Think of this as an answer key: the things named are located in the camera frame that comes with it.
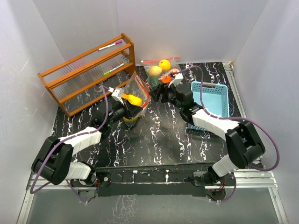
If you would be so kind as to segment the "orange yellow fake pepper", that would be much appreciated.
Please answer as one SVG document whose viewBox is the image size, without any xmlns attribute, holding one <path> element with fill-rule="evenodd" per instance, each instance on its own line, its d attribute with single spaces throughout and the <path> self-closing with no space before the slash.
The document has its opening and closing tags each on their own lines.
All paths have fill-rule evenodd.
<svg viewBox="0 0 299 224">
<path fill-rule="evenodd" d="M 138 117 L 133 117 L 132 119 L 127 119 L 127 118 L 123 118 L 125 124 L 128 126 L 128 127 L 132 127 L 136 124 L 137 122 L 137 119 Z"/>
</svg>

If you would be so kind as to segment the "clear zip bag with peppers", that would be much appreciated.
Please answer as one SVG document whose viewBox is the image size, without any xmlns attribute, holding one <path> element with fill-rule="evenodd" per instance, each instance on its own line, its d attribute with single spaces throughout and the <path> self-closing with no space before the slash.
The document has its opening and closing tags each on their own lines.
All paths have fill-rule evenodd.
<svg viewBox="0 0 299 224">
<path fill-rule="evenodd" d="M 132 94 L 142 99 L 143 110 L 138 113 L 137 117 L 144 117 L 150 102 L 149 88 L 136 71 L 134 71 L 133 75 L 125 85 L 124 93 Z"/>
</svg>

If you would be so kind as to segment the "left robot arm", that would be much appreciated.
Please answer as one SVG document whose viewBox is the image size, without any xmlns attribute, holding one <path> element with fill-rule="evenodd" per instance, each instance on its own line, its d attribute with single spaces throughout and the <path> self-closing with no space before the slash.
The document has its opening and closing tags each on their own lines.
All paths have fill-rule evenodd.
<svg viewBox="0 0 299 224">
<path fill-rule="evenodd" d="M 48 137 L 36 156 L 31 170 L 54 185 L 64 180 L 79 179 L 86 186 L 96 182 L 94 169 L 85 162 L 72 162 L 73 155 L 107 138 L 111 125 L 123 118 L 131 119 L 143 110 L 142 103 L 103 103 L 88 127 L 75 134 Z"/>
</svg>

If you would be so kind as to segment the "yellow fake bell pepper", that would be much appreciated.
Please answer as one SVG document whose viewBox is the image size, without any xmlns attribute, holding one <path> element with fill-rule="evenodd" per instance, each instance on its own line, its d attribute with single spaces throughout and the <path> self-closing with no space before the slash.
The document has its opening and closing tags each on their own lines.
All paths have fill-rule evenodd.
<svg viewBox="0 0 299 224">
<path fill-rule="evenodd" d="M 132 94 L 123 94 L 122 97 L 126 99 L 130 104 L 135 106 L 142 106 L 142 99 Z"/>
</svg>

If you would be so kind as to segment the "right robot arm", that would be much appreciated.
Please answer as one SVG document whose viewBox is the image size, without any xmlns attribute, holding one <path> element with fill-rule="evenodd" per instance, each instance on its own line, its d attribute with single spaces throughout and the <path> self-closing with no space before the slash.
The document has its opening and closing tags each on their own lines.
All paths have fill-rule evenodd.
<svg viewBox="0 0 299 224">
<path fill-rule="evenodd" d="M 210 166 L 201 176 L 193 176 L 192 181 L 219 185 L 227 174 L 246 168 L 265 153 L 264 144 L 251 122 L 208 115 L 204 107 L 194 101 L 191 90 L 178 90 L 174 85 L 160 84 L 151 90 L 149 95 L 155 102 L 172 103 L 179 109 L 185 122 L 202 127 L 225 141 L 227 155 Z"/>
</svg>

